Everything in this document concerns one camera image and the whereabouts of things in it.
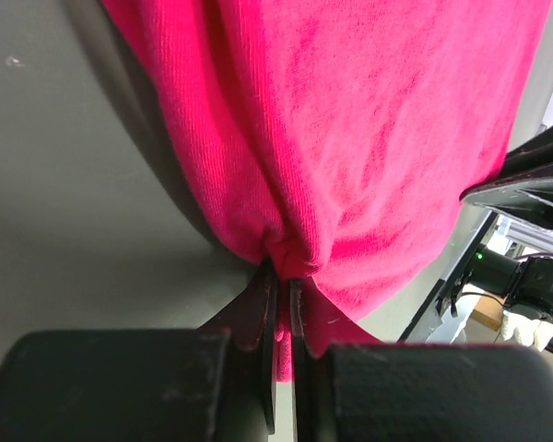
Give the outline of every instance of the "cable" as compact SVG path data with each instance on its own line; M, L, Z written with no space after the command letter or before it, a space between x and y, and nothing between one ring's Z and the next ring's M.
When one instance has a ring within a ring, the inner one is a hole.
M516 261L524 261L527 258L551 258L553 260L553 253L547 251L540 251L538 253L531 253L530 255L519 256L514 258Z
M489 295L487 293L478 293L478 292L463 292L461 294L461 297L488 297L489 299L493 299L494 301L496 301L498 304L500 304L502 307L504 307L504 305L500 302L499 299L497 299L496 297L494 297L493 295Z

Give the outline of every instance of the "gray surface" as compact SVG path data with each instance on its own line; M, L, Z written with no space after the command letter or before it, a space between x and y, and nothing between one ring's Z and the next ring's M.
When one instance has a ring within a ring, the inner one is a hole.
M513 144L553 88L553 13ZM150 85L93 0L0 0L0 358L53 327L196 326L250 266L212 239ZM363 325L396 339L477 224ZM290 386L277 427L291 440Z

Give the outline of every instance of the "white glove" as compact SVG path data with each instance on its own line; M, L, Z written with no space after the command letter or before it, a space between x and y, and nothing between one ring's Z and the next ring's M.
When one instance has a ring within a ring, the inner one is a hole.
M553 337L553 324L543 320L529 320L523 315L504 310L500 335L504 341L514 337L520 345L525 347L533 345L542 352Z

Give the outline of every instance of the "pink cloth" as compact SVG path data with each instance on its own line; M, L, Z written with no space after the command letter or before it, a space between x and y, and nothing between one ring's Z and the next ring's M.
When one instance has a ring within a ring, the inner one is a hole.
M500 169L550 0L103 3L221 241L358 320Z

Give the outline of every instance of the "pink towel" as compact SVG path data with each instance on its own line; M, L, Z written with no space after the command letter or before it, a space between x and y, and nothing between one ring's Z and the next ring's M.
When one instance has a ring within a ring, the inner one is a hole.
M500 169L550 5L103 2L217 236L352 320L439 255L460 193ZM283 320L280 379L288 337Z

